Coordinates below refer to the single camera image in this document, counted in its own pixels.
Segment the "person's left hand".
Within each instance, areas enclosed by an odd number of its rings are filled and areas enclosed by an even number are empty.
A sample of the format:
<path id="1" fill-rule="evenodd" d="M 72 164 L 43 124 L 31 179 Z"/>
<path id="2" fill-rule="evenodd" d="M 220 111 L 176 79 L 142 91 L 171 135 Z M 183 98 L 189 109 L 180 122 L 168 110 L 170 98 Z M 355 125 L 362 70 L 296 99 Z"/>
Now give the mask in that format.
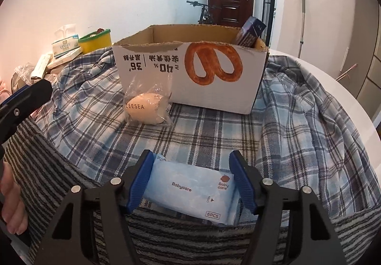
<path id="1" fill-rule="evenodd" d="M 4 162 L 3 166 L 1 195 L 4 197 L 4 204 L 1 216 L 6 222 L 6 228 L 9 233 L 21 235 L 26 231 L 28 226 L 25 204 L 21 199 L 21 188 L 14 179 L 10 164 Z"/>

